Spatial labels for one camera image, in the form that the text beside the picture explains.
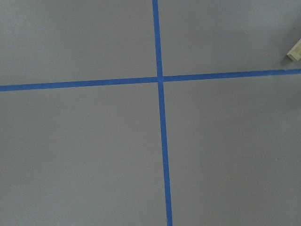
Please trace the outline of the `wooden plate rack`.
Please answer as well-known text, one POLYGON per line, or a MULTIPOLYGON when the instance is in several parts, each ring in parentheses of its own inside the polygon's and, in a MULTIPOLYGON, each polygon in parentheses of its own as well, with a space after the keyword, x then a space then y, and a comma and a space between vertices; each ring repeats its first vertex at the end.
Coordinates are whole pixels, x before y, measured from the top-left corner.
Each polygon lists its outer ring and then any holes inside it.
POLYGON ((294 46, 287 52, 286 56, 294 62, 301 59, 301 39, 294 44, 294 46))

